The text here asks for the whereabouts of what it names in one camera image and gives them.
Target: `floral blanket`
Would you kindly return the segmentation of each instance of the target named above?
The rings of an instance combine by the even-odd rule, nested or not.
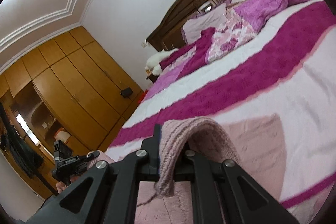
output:
[[[178,79],[251,41],[266,22],[285,8],[309,0],[247,0],[226,8],[226,22],[201,32],[191,45],[182,47],[160,63],[163,70],[145,100],[167,88]]]

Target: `triangular cutout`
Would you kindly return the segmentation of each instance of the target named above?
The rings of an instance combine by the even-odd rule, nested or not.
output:
[[[248,183],[244,177],[240,176],[237,178],[240,188],[243,192],[245,201],[248,208],[251,211],[255,211],[265,205],[267,205],[267,200],[257,192],[254,187]]]
[[[87,178],[84,180],[80,185],[73,189],[70,194],[63,198],[59,205],[74,214],[79,213],[92,182],[93,178]]]

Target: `silver screw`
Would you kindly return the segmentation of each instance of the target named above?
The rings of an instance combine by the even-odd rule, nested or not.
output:
[[[227,159],[224,161],[224,164],[226,167],[233,167],[236,163],[233,160]]]
[[[135,153],[138,157],[144,157],[147,155],[147,151],[146,150],[143,150],[143,149],[140,149],[138,150],[136,153]]]
[[[96,167],[98,169],[104,169],[106,166],[107,166],[107,163],[104,160],[100,160],[96,163]]]
[[[194,150],[187,150],[186,152],[184,152],[184,154],[187,157],[193,157],[193,156],[195,156],[195,151]]]

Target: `bedside table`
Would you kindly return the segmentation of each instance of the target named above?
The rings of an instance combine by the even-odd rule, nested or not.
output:
[[[150,74],[147,76],[146,79],[149,79],[151,80],[153,83],[155,83],[155,81],[157,80],[157,78],[159,77],[159,75],[153,75],[153,74]]]

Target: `hand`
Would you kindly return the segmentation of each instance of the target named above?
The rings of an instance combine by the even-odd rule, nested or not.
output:
[[[70,181],[71,183],[73,183],[74,181],[78,180],[79,176],[73,176],[70,178]],[[59,181],[56,183],[56,188],[57,188],[57,192],[60,194],[62,193],[66,188],[67,186],[65,185],[64,182],[62,181]]]

